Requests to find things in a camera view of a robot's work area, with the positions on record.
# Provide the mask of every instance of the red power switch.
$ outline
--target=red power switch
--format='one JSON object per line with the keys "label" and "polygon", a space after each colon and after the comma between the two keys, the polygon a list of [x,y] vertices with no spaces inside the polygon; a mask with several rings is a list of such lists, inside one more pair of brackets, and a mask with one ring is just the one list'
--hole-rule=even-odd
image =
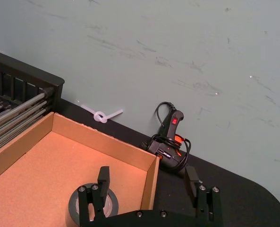
{"label": "red power switch", "polygon": [[174,117],[174,118],[172,119],[172,123],[173,123],[173,124],[177,124],[177,123],[178,123],[178,119]]}

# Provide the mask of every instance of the bolt head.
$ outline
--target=bolt head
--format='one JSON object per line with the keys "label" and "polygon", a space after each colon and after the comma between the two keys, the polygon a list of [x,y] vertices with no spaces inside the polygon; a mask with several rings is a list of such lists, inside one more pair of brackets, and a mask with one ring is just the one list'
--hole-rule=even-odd
{"label": "bolt head", "polygon": [[99,188],[99,186],[96,185],[96,184],[94,184],[94,185],[92,186],[92,189],[93,189],[93,190],[97,190],[98,188]]}
{"label": "bolt head", "polygon": [[213,187],[212,190],[213,190],[214,192],[219,192],[219,191],[220,191],[218,187]]}
{"label": "bolt head", "polygon": [[79,187],[79,192],[84,192],[85,191],[85,187],[84,186],[81,186],[81,187]]}
{"label": "bolt head", "polygon": [[142,213],[141,211],[138,211],[138,212],[136,213],[136,216],[137,216],[138,218],[141,218],[141,217],[143,216],[143,213]]}
{"label": "bolt head", "polygon": [[162,218],[165,218],[165,217],[167,216],[167,212],[164,211],[164,210],[162,210],[162,211],[160,212],[160,215],[161,215]]}
{"label": "bolt head", "polygon": [[206,190],[206,187],[204,185],[200,185],[199,186],[199,189],[201,189],[202,191],[205,191]]}

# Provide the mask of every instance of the black duct tape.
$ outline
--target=black duct tape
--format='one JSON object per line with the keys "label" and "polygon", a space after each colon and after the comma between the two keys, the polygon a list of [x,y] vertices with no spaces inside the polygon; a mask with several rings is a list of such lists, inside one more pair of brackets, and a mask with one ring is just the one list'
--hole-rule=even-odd
{"label": "black duct tape", "polygon": [[[93,185],[93,183],[87,183],[84,184],[87,188],[90,188]],[[80,226],[79,221],[79,201],[78,201],[78,191],[77,189],[74,190],[72,195],[70,196],[69,202],[68,202],[68,211],[70,217],[73,219],[73,221]],[[111,217],[118,214],[119,211],[119,203],[118,199],[115,195],[115,193],[108,189],[108,195],[106,198],[105,206],[103,208],[105,217]]]}

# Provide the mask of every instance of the cardboard box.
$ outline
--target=cardboard box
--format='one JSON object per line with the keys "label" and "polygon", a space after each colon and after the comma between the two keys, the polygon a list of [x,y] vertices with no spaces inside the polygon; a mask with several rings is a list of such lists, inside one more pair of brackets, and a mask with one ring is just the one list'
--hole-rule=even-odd
{"label": "cardboard box", "polygon": [[0,226],[70,226],[68,201],[110,166],[119,214],[153,208],[159,158],[50,113],[0,149]]}

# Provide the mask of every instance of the black tabletop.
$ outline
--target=black tabletop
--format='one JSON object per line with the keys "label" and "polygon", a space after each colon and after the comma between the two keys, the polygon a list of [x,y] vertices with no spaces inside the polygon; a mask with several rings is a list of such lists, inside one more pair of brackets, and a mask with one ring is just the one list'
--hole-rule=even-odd
{"label": "black tabletop", "polygon": [[[91,113],[63,99],[57,112],[137,147],[149,138],[111,120],[105,124],[96,122]],[[280,227],[280,203],[265,188],[195,156],[191,155],[188,162],[205,185],[219,187],[225,227]],[[183,180],[161,170],[154,209],[195,214]]]}

